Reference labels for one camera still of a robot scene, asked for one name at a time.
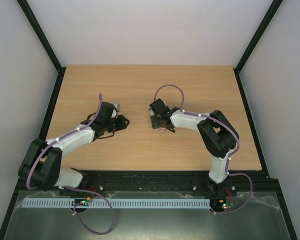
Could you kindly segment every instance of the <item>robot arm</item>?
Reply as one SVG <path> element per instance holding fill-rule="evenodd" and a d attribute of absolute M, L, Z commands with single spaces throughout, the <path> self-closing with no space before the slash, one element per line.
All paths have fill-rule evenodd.
<path fill-rule="evenodd" d="M 61 137 L 47 141 L 35 139 L 19 168 L 19 177 L 27 180 L 31 175 L 30 185 L 41 187 L 44 190 L 59 186 L 78 187 L 84 175 L 72 168 L 61 168 L 62 159 L 84 144 L 97 139 L 113 137 L 115 132 L 126 129 L 130 122 L 123 115 L 118 115 L 119 111 L 118 103 L 102 102 L 99 112 L 92 122 L 89 119 L 95 113 L 90 114 L 75 129 Z M 102 137 L 105 132 L 112 133 L 112 135 Z M 40 159 L 31 174 L 33 165 L 47 148 L 48 150 L 41 156 L 42 159 L 45 158 L 45 161 Z"/>
<path fill-rule="evenodd" d="M 222 183 L 228 176 L 229 155 L 236 147 L 236 139 L 222 125 L 209 119 L 221 122 L 230 128 L 237 138 L 238 133 L 221 111 L 215 110 L 205 114 L 187 114 L 178 107 L 169 109 L 159 98 L 151 103 L 149 113 L 153 129 L 167 129 L 175 132 L 175 128 L 186 128 L 200 133 L 207 150 L 211 153 L 211 169 L 209 177 L 216 184 Z"/>

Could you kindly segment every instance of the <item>gray wall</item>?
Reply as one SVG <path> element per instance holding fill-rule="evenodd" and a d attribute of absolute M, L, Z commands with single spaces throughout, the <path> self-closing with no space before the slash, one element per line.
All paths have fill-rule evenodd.
<path fill-rule="evenodd" d="M 16 0 L 0 0 L 0 227 L 57 71 Z"/>
<path fill-rule="evenodd" d="M 300 0 L 283 1 L 241 73 L 272 178 L 300 239 Z"/>
<path fill-rule="evenodd" d="M 29 0 L 64 66 L 235 65 L 271 2 Z"/>

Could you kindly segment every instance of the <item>table top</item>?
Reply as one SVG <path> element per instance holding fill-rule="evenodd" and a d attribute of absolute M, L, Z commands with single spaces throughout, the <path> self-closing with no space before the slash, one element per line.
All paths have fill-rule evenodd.
<path fill-rule="evenodd" d="M 211 113 L 220 110 L 240 137 L 240 151 L 230 170 L 261 170 L 260 161 L 231 66 L 181 65 L 68 65 L 56 102 L 47 139 L 74 129 L 103 101 L 120 103 L 120 114 L 130 120 L 114 137 L 86 144 L 62 160 L 62 166 L 80 170 L 209 170 L 211 155 L 196 131 L 152 129 L 149 104 L 165 84 L 179 86 L 183 109 Z M 173 87 L 158 98 L 179 107 L 182 96 Z"/>

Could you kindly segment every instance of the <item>black metal frame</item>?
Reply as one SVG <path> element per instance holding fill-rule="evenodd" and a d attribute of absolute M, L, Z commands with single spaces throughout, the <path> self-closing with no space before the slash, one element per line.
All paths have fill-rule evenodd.
<path fill-rule="evenodd" d="M 258 139 L 257 131 L 253 121 L 252 114 L 250 112 L 247 97 L 240 79 L 240 72 L 243 69 L 245 63 L 247 62 L 249 56 L 256 47 L 258 41 L 262 37 L 264 31 L 269 25 L 271 19 L 275 15 L 279 6 L 283 0 L 273 0 L 268 11 L 266 12 L 263 20 L 261 21 L 258 29 L 253 35 L 249 45 L 247 46 L 244 54 L 242 55 L 238 65 L 233 69 L 238 88 L 241 94 L 244 109 L 247 115 L 247 119 L 250 125 L 256 150 L 260 159 L 260 164 L 262 170 L 260 171 L 240 171 L 248 174 L 253 181 L 254 192 L 276 192 L 279 204 L 283 211 L 283 216 L 287 229 L 290 234 L 291 239 L 297 239 L 287 206 L 281 191 L 279 181 L 277 179 L 269 178 L 269 172 L 265 158 L 261 149 L 261 145 Z M 50 57 L 52 63 L 54 64 L 58 75 L 55 81 L 55 85 L 52 91 L 50 102 L 42 123 L 39 138 L 45 139 L 49 130 L 50 122 L 53 116 L 53 112 L 57 103 L 59 91 L 62 85 L 62 81 L 66 72 L 66 67 L 62 67 L 50 46 L 43 30 L 41 29 L 34 13 L 32 12 L 27 0 L 17 0 L 24 14 L 26 15 L 29 23 L 31 24 L 33 30 L 37 34 L 39 40 L 41 41 L 44 49 L 46 50 L 48 56 Z M 213 195 L 204 187 L 207 185 L 208 171 L 83 171 L 89 176 L 89 184 L 94 186 L 102 186 L 104 192 L 111 191 L 148 191 L 151 189 L 160 189 L 161 191 L 176 191 L 183 193 L 191 193 L 195 196 L 206 196 L 209 198 L 214 198 Z M 242 177 L 234 177 L 235 187 L 237 191 L 249 191 L 249 182 Z M 12 215 L 14 206 L 16 204 L 17 196 L 19 191 L 27 191 L 26 184 L 23 180 L 19 180 L 16 184 L 15 190 L 13 192 L 8 210 L 6 212 L 4 221 L 0 229 L 0 240 L 4 238 L 10 217 Z"/>

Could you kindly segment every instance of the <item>white wall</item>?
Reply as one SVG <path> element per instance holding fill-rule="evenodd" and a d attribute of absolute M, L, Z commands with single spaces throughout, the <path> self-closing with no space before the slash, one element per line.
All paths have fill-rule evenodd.
<path fill-rule="evenodd" d="M 0 0 L 0 227 L 57 71 L 16 0 Z"/>
<path fill-rule="evenodd" d="M 28 0 L 61 65 L 232 65 L 272 0 Z"/>
<path fill-rule="evenodd" d="M 272 178 L 300 239 L 300 0 L 283 1 L 241 73 Z"/>

